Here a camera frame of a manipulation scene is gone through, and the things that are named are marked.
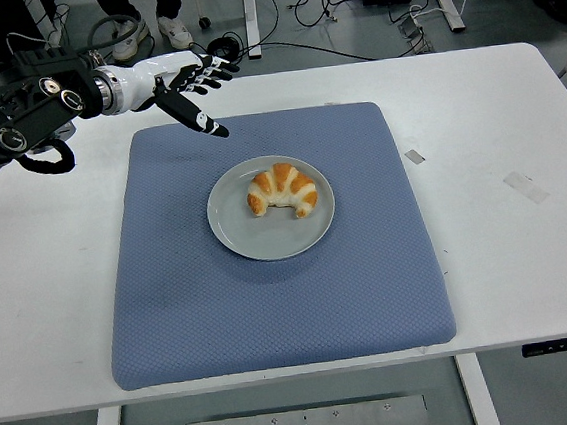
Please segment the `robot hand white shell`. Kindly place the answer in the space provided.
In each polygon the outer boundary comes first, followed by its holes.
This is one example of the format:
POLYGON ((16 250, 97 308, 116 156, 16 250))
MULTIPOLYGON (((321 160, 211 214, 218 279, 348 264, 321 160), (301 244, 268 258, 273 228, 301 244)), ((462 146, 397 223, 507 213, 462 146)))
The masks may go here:
POLYGON ((142 60, 117 74, 126 102, 123 109, 139 110, 154 104, 193 131, 227 138, 228 129, 201 111, 186 94, 204 95, 208 89, 230 81, 238 70, 228 60, 185 50, 142 60))

